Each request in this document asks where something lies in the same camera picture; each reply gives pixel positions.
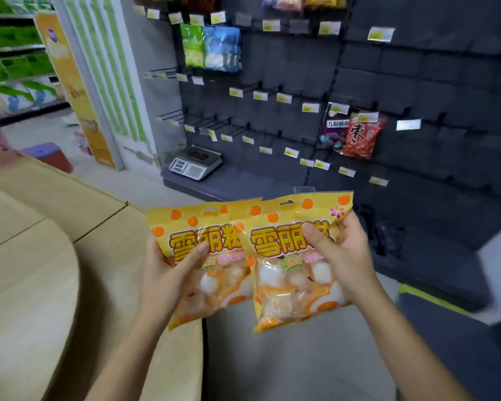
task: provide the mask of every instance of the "hand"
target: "hand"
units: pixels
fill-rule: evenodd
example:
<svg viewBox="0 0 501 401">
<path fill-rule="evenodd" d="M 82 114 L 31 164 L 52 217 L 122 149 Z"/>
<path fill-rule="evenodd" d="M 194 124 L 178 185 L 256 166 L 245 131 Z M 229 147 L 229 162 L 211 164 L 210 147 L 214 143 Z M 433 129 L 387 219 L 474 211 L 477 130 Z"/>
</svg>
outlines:
<svg viewBox="0 0 501 401">
<path fill-rule="evenodd" d="M 201 242 L 171 268 L 154 235 L 148 234 L 137 319 L 161 334 L 178 305 L 186 276 L 202 264 L 209 248 L 207 242 Z"/>
<path fill-rule="evenodd" d="M 320 252 L 332 266 L 345 296 L 356 306 L 373 294 L 384 292 L 373 268 L 373 259 L 367 235 L 354 211 L 338 224 L 343 242 L 333 243 L 310 222 L 302 225 L 306 240 Z"/>
</svg>

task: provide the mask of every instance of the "left hand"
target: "left hand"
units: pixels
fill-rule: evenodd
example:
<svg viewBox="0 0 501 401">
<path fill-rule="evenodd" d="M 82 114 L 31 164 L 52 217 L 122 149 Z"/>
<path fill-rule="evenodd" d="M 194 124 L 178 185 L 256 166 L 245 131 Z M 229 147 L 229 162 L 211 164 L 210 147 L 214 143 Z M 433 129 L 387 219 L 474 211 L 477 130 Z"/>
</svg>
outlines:
<svg viewBox="0 0 501 401">
<path fill-rule="evenodd" d="M 171 268 L 156 238 L 149 233 L 137 318 L 161 334 L 178 305 L 187 274 L 204 261 L 209 249 L 207 242 L 201 242 L 184 260 Z"/>
</svg>

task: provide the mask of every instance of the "purple snack bag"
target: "purple snack bag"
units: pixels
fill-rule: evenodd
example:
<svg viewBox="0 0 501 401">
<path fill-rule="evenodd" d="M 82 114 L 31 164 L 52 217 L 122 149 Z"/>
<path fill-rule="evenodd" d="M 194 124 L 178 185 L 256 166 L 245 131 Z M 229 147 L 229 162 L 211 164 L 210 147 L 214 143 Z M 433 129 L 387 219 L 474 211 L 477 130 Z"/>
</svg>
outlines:
<svg viewBox="0 0 501 401">
<path fill-rule="evenodd" d="M 328 103 L 318 145 L 319 148 L 329 148 L 339 152 L 345 143 L 350 117 L 348 114 L 331 111 L 331 107 L 332 105 Z"/>
</svg>

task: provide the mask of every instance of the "forearm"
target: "forearm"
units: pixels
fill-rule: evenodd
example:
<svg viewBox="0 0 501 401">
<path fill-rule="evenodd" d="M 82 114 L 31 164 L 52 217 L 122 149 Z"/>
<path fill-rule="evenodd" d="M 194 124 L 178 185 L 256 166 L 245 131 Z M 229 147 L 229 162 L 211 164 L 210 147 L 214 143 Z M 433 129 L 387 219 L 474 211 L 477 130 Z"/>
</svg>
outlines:
<svg viewBox="0 0 501 401">
<path fill-rule="evenodd" d="M 95 381 L 86 401 L 138 400 L 148 373 L 148 366 L 167 325 L 152 323 L 138 314 L 129 332 L 110 357 L 104 370 Z"/>
<path fill-rule="evenodd" d="M 405 400 L 474 400 L 432 353 L 384 290 L 368 297 L 359 309 Z"/>
</svg>

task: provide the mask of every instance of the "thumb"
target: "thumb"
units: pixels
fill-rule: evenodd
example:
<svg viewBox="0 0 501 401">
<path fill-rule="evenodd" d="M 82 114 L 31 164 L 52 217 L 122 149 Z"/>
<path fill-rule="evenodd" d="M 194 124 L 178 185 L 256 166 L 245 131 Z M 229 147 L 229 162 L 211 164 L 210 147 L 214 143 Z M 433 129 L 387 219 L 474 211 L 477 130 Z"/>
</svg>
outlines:
<svg viewBox="0 0 501 401">
<path fill-rule="evenodd" d="M 210 251 L 210 245 L 208 242 L 201 242 L 195 248 L 189 252 L 189 254 L 176 265 L 174 270 L 178 270 L 178 273 L 182 277 L 187 276 L 187 274 L 194 269 L 197 265 L 202 264 L 204 256 Z"/>
<path fill-rule="evenodd" d="M 311 222 L 302 224 L 302 234 L 321 255 L 325 256 L 329 263 L 332 263 L 333 259 L 337 258 L 338 253 L 341 252 L 341 248 L 332 243 Z"/>
</svg>

